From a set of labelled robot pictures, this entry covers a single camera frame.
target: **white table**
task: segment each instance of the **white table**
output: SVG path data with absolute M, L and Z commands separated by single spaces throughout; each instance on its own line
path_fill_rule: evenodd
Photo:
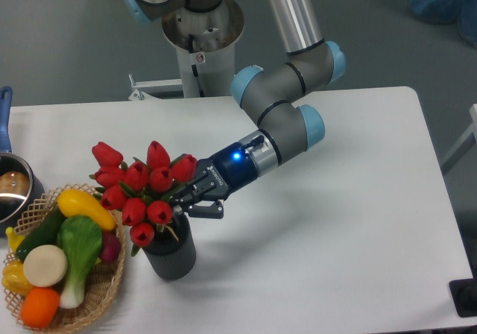
M 459 318 L 450 280 L 470 278 L 416 93 L 316 92 L 326 138 L 192 219 L 198 250 L 167 283 L 143 253 L 127 258 L 117 301 L 86 333 L 355 334 L 477 324 Z M 13 152 L 47 189 L 91 183 L 90 149 L 127 161 L 152 139 L 208 157 L 255 130 L 231 98 L 16 107 Z M 0 242 L 0 256 L 7 250 Z M 5 308 L 3 333 L 23 333 Z

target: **blue pot handle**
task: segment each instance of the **blue pot handle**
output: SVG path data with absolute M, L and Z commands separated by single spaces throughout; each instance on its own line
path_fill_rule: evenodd
M 12 145 L 8 136 L 8 119 L 12 105 L 13 90 L 9 86 L 0 89 L 0 152 L 11 153 Z

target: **zucchini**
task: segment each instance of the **zucchini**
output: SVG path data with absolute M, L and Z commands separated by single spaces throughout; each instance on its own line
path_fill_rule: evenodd
M 24 261 L 27 255 L 42 245 L 55 245 L 57 235 L 60 231 L 61 224 L 66 220 L 64 214 L 58 207 L 53 208 L 43 221 L 36 227 L 16 249 L 15 255 L 20 261 Z

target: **metal bracket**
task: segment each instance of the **metal bracket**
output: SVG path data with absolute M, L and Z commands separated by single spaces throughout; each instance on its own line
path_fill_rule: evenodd
M 474 124 L 471 124 L 443 156 L 440 165 L 442 175 L 447 174 L 447 172 L 454 167 L 454 165 L 471 149 L 471 147 L 474 146 L 476 139 L 477 128 Z
M 150 98 L 157 99 L 157 97 L 153 97 L 151 94 L 182 92 L 183 90 L 181 79 L 135 82 L 133 75 L 129 74 L 129 81 L 131 84 L 131 89 L 133 90 L 128 98 L 130 101 L 144 101 Z

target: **artificial tulip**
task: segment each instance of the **artificial tulip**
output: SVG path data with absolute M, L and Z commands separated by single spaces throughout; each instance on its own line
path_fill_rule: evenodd
M 180 183 L 186 183 L 194 177 L 197 159 L 187 154 L 172 166 L 172 176 Z
M 140 198 L 128 198 L 122 207 L 122 224 L 135 226 L 144 220 L 147 205 Z
M 154 201 L 148 206 L 148 218 L 155 224 L 167 224 L 172 218 L 172 208 L 167 202 Z
M 129 236 L 136 246 L 145 247 L 149 245 L 154 238 L 154 229 L 150 224 L 141 222 L 131 227 Z
M 149 145 L 146 163 L 151 170 L 154 170 L 163 166 L 169 167 L 171 165 L 171 158 L 164 147 L 154 140 Z
M 109 189 L 111 186 L 116 185 L 118 181 L 123 181 L 125 175 L 126 171 L 124 171 L 122 168 L 102 166 L 95 173 L 95 179 L 101 186 Z
M 141 191 L 149 182 L 149 171 L 146 165 L 140 161 L 133 163 L 126 171 L 124 182 L 135 192 Z
M 172 187 L 173 179 L 171 169 L 163 166 L 151 172 L 149 185 L 155 192 L 166 192 Z
M 105 142 L 99 142 L 97 145 L 92 147 L 91 151 L 98 161 L 99 166 L 112 166 L 113 168 L 117 168 L 122 163 L 122 154 L 119 151 L 111 148 Z
M 111 186 L 107 189 L 101 198 L 101 205 L 105 209 L 121 209 L 127 200 L 126 195 L 119 185 Z

